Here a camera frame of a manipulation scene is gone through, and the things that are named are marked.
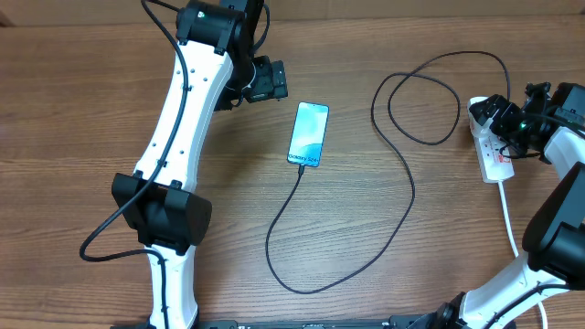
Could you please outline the blue Galaxy smartphone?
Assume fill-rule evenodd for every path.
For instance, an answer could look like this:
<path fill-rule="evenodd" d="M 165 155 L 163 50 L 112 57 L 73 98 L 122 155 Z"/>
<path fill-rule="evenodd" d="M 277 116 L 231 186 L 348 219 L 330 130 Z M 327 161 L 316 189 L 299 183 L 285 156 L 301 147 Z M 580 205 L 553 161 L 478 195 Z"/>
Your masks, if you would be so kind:
<path fill-rule="evenodd" d="M 298 104 L 287 161 L 318 167 L 329 118 L 327 105 L 302 101 Z"/>

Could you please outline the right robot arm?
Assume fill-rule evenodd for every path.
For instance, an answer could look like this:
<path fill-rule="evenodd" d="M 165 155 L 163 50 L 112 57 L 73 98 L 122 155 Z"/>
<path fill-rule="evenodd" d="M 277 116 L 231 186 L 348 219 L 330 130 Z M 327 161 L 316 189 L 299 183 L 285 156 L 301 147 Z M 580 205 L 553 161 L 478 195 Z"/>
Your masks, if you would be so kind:
<path fill-rule="evenodd" d="M 522 252 L 488 283 L 460 293 L 413 328 L 509 328 L 533 306 L 584 288 L 584 88 L 527 84 L 517 106 L 502 95 L 474 97 L 467 111 L 477 146 L 500 140 L 525 156 L 537 152 L 559 183 L 532 217 Z"/>

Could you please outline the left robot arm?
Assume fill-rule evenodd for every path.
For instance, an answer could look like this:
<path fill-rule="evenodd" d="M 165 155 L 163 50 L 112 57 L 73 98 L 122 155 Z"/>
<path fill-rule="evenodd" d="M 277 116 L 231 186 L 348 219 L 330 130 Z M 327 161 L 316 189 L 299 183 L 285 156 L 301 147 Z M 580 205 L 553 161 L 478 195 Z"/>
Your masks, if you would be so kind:
<path fill-rule="evenodd" d="M 281 61 L 257 51 L 262 1 L 190 1 L 178 9 L 175 73 L 154 134 L 130 175 L 118 174 L 112 196 L 150 262 L 153 309 L 144 328 L 194 328 L 195 254 L 212 205 L 195 193 L 207 130 L 216 111 L 287 97 Z"/>

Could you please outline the white charger adapter plug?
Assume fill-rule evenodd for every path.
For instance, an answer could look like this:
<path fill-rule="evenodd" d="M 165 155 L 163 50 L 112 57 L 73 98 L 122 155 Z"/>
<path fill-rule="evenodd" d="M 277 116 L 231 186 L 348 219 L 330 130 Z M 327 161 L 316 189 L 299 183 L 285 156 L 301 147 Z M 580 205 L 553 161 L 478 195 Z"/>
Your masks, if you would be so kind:
<path fill-rule="evenodd" d="M 492 118 L 488 118 L 484 123 L 479 123 L 473 116 L 470 117 L 470 129 L 472 136 L 477 139 L 486 138 L 493 132 L 490 129 L 493 123 Z"/>

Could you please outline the white power strip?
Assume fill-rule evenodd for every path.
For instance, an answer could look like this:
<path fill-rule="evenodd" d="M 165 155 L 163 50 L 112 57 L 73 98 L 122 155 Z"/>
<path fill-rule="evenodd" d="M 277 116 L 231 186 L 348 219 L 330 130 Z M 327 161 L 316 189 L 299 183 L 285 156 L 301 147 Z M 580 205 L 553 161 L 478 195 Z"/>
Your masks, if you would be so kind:
<path fill-rule="evenodd" d="M 469 109 L 472 104 L 486 99 L 485 96 L 473 97 L 467 103 L 467 112 L 470 122 L 472 114 Z M 505 146 L 495 134 L 491 134 L 486 138 L 477 139 L 473 137 L 475 149 L 477 152 L 478 163 L 483 181 L 488 184 L 495 184 L 503 182 L 515 175 L 512 160 L 507 158 L 509 152 L 504 151 L 500 154 L 499 151 Z"/>

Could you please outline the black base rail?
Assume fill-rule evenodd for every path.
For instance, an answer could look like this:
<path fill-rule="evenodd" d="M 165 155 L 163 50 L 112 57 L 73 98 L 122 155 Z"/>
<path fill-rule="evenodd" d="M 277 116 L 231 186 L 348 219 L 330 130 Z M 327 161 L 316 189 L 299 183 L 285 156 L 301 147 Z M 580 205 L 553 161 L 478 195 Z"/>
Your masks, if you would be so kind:
<path fill-rule="evenodd" d="M 238 323 L 230 321 L 208 321 L 198 319 L 190 325 L 192 329 L 430 329 L 434 313 L 425 315 L 392 315 L 382 320 L 339 320 L 339 321 L 275 321 Z"/>

